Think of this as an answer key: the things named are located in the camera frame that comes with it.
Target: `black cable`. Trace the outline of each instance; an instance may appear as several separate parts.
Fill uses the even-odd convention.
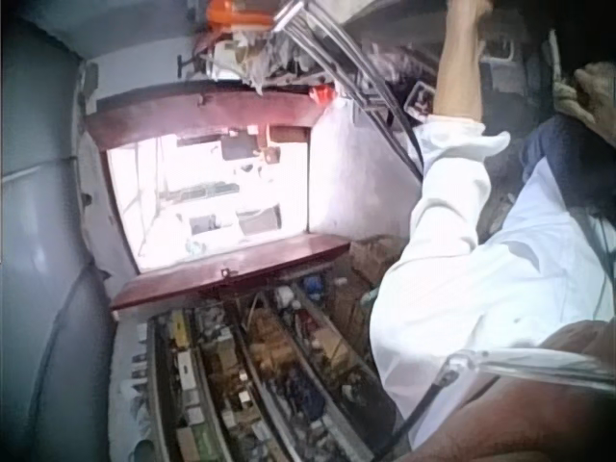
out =
[[[408,434],[408,432],[413,428],[413,426],[420,420],[420,418],[424,415],[427,408],[434,402],[434,399],[441,393],[443,390],[443,386],[432,384],[430,388],[428,388],[425,395],[423,395],[422,400],[419,404],[413,409],[413,412],[410,416],[404,421],[402,426],[396,430],[396,432],[392,435],[389,441],[381,448],[376,455],[372,458],[371,462],[381,462],[396,446],[400,438],[404,435]]]

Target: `person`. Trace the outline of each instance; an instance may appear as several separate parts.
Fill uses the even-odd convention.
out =
[[[559,109],[568,115],[529,138],[526,184],[501,231],[478,245],[475,228],[491,191],[484,160],[510,142],[507,133],[483,136],[481,123],[477,25],[491,9],[489,0],[449,1],[434,115],[417,130],[423,195],[411,216],[410,242],[385,275],[372,310],[373,358],[404,418],[457,350],[539,347],[569,324],[614,316],[610,254],[616,230],[608,213],[590,213],[598,197],[604,199],[599,210],[614,204],[613,65],[577,72],[579,90],[559,83]],[[590,103],[583,105],[585,98]],[[609,329],[613,334],[613,323]],[[430,447],[451,421],[464,433],[477,407],[489,412],[480,400],[465,405],[486,380],[458,380],[441,393],[409,434],[411,447]],[[488,393],[494,404],[509,391],[494,385]],[[509,410],[518,405],[503,403]],[[467,418],[456,418],[460,413]],[[445,439],[452,441],[451,435]],[[466,456],[459,460],[472,459]]]

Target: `cloth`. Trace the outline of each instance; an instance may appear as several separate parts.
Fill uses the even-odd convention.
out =
[[[502,230],[478,245],[475,228],[491,191],[483,161],[509,143],[507,134],[483,137],[484,129],[434,116],[418,129],[423,198],[371,318],[373,357],[404,418],[459,349],[537,347],[564,325],[614,314],[612,282],[546,158],[534,156],[536,167]],[[614,228],[587,218],[601,252],[615,248]],[[437,398],[409,435],[412,448],[469,398],[476,382],[463,377]]]

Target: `bright window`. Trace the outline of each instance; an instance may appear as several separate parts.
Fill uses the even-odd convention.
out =
[[[109,151],[117,208],[140,270],[306,230],[307,144],[277,144],[273,159],[232,147],[235,160],[228,145],[171,135]]]

